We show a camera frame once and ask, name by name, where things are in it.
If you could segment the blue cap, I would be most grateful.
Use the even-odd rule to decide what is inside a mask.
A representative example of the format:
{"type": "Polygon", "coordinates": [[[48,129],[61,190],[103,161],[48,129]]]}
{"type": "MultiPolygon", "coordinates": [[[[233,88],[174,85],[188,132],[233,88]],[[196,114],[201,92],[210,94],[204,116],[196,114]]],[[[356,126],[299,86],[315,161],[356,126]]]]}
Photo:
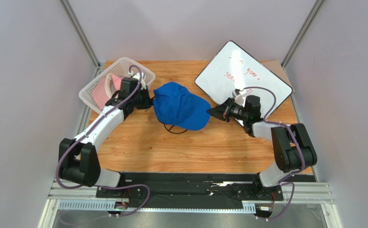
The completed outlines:
{"type": "Polygon", "coordinates": [[[153,107],[157,119],[165,125],[198,131],[209,122],[211,105],[186,87],[168,82],[153,90],[153,107]]]}

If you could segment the light pink cap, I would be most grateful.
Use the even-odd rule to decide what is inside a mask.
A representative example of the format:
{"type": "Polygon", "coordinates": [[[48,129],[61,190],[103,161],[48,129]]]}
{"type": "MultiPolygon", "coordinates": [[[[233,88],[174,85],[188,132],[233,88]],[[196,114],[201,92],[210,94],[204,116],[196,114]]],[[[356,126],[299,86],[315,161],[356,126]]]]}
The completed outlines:
{"type": "Polygon", "coordinates": [[[106,102],[121,88],[122,77],[115,74],[107,74],[93,90],[93,99],[100,110],[103,110],[106,102]]]}

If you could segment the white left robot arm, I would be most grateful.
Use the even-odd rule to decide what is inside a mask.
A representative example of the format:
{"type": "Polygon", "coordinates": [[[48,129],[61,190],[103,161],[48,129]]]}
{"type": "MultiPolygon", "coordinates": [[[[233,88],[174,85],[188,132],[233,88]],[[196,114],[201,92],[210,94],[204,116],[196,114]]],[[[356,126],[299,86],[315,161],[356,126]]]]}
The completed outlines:
{"type": "Polygon", "coordinates": [[[98,150],[109,134],[135,109],[152,106],[149,88],[136,78],[124,78],[121,88],[105,104],[99,116],[78,136],[64,138],[59,145],[59,160],[56,168],[57,183],[67,189],[61,181],[75,183],[75,188],[118,187],[121,173],[102,168],[98,150]]]}

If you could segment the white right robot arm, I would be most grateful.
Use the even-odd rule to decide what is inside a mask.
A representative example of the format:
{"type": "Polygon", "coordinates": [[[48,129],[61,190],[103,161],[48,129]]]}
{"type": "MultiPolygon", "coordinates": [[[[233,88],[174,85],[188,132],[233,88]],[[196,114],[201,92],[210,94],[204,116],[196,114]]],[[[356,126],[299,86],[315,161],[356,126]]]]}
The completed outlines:
{"type": "Polygon", "coordinates": [[[317,163],[317,155],[304,124],[287,125],[265,120],[261,117],[258,96],[247,96],[244,106],[228,98],[207,113],[224,122],[240,120],[246,134],[272,142],[274,163],[258,174],[255,183],[259,188],[279,186],[292,175],[317,163]]]}

